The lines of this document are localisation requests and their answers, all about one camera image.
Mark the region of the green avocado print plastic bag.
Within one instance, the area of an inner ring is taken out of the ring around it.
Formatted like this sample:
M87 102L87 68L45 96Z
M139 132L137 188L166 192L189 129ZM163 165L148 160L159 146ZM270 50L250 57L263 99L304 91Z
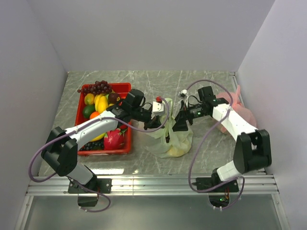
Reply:
M169 106L169 117L167 114L158 119L165 122L164 128L155 132L143 133L142 146L151 154L159 158L181 157L189 152L192 145L193 131L173 131L175 119L173 113L173 100L166 98L163 104Z

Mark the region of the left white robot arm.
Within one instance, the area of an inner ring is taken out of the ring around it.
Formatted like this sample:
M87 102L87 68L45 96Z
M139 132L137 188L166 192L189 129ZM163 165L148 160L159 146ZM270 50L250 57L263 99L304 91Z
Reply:
M143 99L143 92L132 89L125 99L107 108L96 118L66 130L54 128L40 151L41 157L57 175L72 179L87 193L94 191L96 175L78 162L79 149L100 134L115 130L120 125L128 125L130 120L143 122L144 132L162 128L164 125L153 115L154 108L145 109L141 106Z

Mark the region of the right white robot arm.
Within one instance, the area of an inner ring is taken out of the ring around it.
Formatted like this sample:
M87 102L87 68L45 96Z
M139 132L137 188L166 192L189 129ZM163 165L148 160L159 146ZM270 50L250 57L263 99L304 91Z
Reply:
M198 95L200 102L196 105L189 106L181 102L173 131L187 131L193 119L210 116L220 122L234 138L236 146L233 160L213 172L211 185L215 191L223 191L230 179L271 165L270 135L265 129L258 130L245 121L225 98L214 95L211 86L198 89Z

